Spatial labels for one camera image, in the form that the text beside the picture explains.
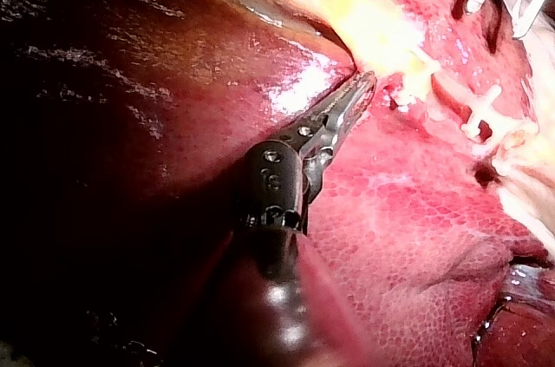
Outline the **left arm instrument jaw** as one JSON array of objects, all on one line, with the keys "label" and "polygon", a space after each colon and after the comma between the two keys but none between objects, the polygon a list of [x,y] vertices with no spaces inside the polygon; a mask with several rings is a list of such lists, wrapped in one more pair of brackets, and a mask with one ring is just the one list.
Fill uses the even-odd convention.
[{"label": "left arm instrument jaw", "polygon": [[368,108],[375,86],[374,76],[352,76],[337,90],[324,121],[327,137],[324,146],[333,155],[337,155],[350,130]]},{"label": "left arm instrument jaw", "polygon": [[374,96],[374,73],[351,76],[325,103],[320,118],[323,125],[353,125],[368,108]]}]

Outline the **left arm instrument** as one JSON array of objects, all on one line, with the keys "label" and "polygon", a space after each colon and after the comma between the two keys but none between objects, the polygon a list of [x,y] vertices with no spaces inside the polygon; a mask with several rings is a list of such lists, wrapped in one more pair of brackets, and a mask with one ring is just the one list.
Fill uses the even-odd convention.
[{"label": "left arm instrument", "polygon": [[337,117],[305,115],[245,155],[240,202],[245,227],[308,231],[308,205],[337,151]]}]

